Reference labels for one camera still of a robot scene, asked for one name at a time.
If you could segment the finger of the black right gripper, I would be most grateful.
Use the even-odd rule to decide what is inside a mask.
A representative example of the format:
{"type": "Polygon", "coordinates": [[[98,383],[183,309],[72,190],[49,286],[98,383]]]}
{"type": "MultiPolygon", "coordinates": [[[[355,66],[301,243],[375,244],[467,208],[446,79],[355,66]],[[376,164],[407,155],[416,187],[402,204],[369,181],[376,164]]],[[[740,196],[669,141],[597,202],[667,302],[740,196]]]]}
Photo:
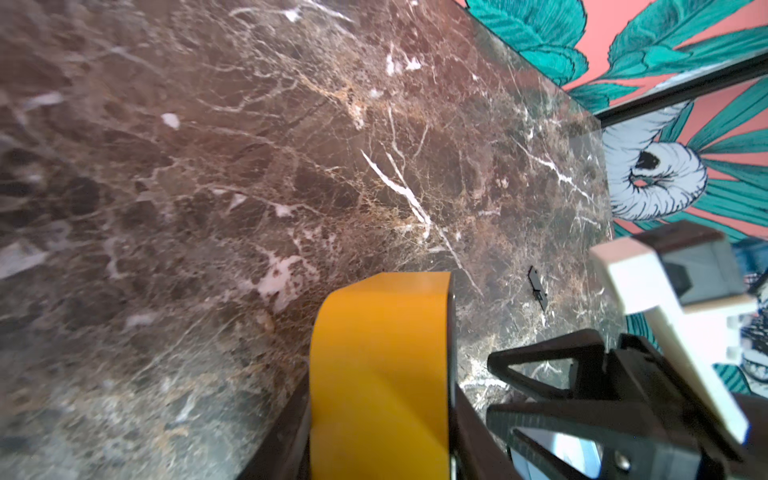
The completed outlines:
{"type": "Polygon", "coordinates": [[[600,333],[583,329],[528,346],[495,351],[491,374],[536,400],[596,400],[606,395],[605,344],[600,333]],[[563,366],[566,377],[547,382],[540,367],[563,366]]]}
{"type": "Polygon", "coordinates": [[[694,479],[702,459],[637,402],[495,404],[486,425],[549,479],[694,479]]]}

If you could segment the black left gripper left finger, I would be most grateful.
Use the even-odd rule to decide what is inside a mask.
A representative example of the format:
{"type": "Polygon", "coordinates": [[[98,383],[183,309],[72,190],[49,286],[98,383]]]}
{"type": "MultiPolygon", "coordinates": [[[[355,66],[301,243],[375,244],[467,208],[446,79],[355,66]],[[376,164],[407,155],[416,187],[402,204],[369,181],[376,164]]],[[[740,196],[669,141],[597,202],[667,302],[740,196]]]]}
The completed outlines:
{"type": "Polygon", "coordinates": [[[309,375],[305,374],[236,479],[310,479],[310,427],[309,375]]]}

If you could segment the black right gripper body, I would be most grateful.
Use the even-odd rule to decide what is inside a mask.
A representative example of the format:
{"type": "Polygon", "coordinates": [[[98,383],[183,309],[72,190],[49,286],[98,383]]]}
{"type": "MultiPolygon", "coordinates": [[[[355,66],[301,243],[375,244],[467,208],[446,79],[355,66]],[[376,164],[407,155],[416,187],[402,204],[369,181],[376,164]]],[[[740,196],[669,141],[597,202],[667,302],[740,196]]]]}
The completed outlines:
{"type": "Polygon", "coordinates": [[[716,422],[713,414],[684,384],[669,362],[641,336],[622,334],[609,353],[607,373],[620,399],[642,403],[664,428],[678,450],[699,449],[694,475],[677,471],[679,459],[670,462],[668,473],[653,479],[765,479],[767,477],[767,400],[734,393],[733,399],[746,416],[746,440],[738,443],[716,422]]]}

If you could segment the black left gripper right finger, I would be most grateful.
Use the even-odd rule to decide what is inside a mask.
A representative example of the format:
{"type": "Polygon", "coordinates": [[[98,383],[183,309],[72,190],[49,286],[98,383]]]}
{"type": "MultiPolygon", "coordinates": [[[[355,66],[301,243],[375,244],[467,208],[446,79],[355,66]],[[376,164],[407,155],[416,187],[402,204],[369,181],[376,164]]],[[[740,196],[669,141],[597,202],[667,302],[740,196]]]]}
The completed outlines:
{"type": "Polygon", "coordinates": [[[450,418],[453,479],[521,479],[458,384],[450,418]]]}

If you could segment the yellow square alarm clock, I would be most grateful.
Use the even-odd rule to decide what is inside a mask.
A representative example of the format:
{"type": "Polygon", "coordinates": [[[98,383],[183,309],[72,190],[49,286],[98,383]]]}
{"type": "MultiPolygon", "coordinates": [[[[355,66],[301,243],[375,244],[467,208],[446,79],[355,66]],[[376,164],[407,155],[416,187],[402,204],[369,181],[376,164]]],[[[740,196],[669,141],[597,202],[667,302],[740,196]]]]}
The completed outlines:
{"type": "Polygon", "coordinates": [[[452,276],[380,273],[332,292],[309,357],[314,479],[449,479],[452,276]]]}

